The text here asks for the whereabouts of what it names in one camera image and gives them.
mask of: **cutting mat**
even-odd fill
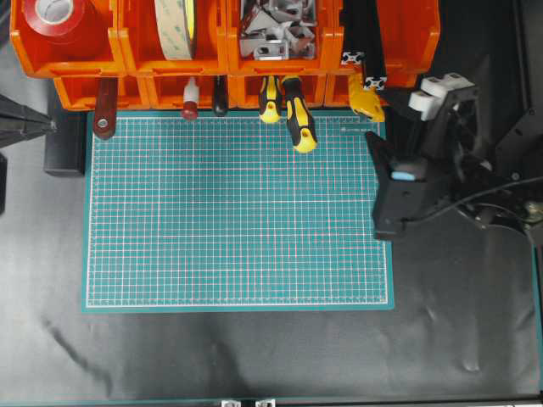
[[[256,112],[120,113],[88,137],[83,310],[391,309],[363,138],[383,127],[315,116],[307,155]]]

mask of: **white tape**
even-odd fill
[[[196,0],[154,0],[160,46],[166,59],[194,58],[196,2]]]

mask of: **black table surface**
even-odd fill
[[[489,137],[520,115],[508,1],[442,2],[433,73],[481,87]],[[0,52],[0,93],[44,111],[47,82]],[[0,217],[0,403],[537,394],[528,242],[448,214],[393,247],[395,309],[84,315],[84,180],[42,171],[43,139],[8,157]]]

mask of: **orange plastic bin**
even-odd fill
[[[238,107],[242,109],[259,108],[258,97],[262,88],[261,76],[234,76],[232,84],[234,97]],[[305,102],[309,108],[321,108],[324,104],[324,93],[326,90],[326,75],[301,75],[302,91]]]
[[[227,0],[228,69],[230,75],[322,75],[332,67],[334,45],[333,0],[316,1],[316,57],[284,61],[255,61],[244,59],[239,52],[240,1]]]
[[[349,106],[349,76],[328,75],[324,105],[327,108]]]
[[[334,0],[335,38],[332,74],[349,74],[361,66],[341,64],[343,0]],[[439,42],[439,0],[378,0],[379,22],[389,87],[411,87],[428,71]]]
[[[179,76],[154,76],[146,78],[149,101],[153,109],[181,109],[183,106],[183,92],[190,75]],[[199,86],[200,109],[210,109],[213,100],[213,87],[215,76],[197,76],[196,82]],[[228,90],[233,89],[231,78],[228,78]],[[229,92],[229,108],[237,106],[233,92]]]
[[[109,39],[100,54],[92,59],[77,58],[59,51],[54,44],[44,41],[44,37],[33,31],[26,23],[23,14],[23,0],[11,2],[11,42],[23,71],[28,76],[54,78],[59,76],[101,75],[117,76],[126,72],[120,43],[117,38],[117,0],[92,0],[103,25],[89,32],[89,36],[106,36]]]
[[[55,78],[60,102],[68,110],[94,110],[98,93],[99,77]],[[117,108],[145,110],[150,108],[145,80],[124,76],[119,78]]]
[[[227,73],[227,0],[198,0],[196,55],[189,61],[165,59],[160,47],[154,1],[118,2],[120,45],[131,75]]]

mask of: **tool handle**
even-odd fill
[[[215,77],[212,104],[215,116],[224,117],[228,114],[227,77],[224,75]]]
[[[8,178],[8,159],[0,154],[0,215],[6,209],[6,183]]]
[[[100,78],[98,80],[98,95],[92,131],[102,140],[108,140],[115,134],[118,86],[118,78]]]
[[[285,76],[283,89],[287,102],[287,127],[296,151],[309,153],[316,148],[315,120],[305,104],[298,76]]]
[[[200,100],[200,88],[196,84],[196,78],[191,76],[183,90],[183,109],[181,116],[187,121],[198,118],[198,103]]]
[[[265,76],[258,97],[260,119],[264,123],[277,123],[281,119],[283,96],[276,76]]]

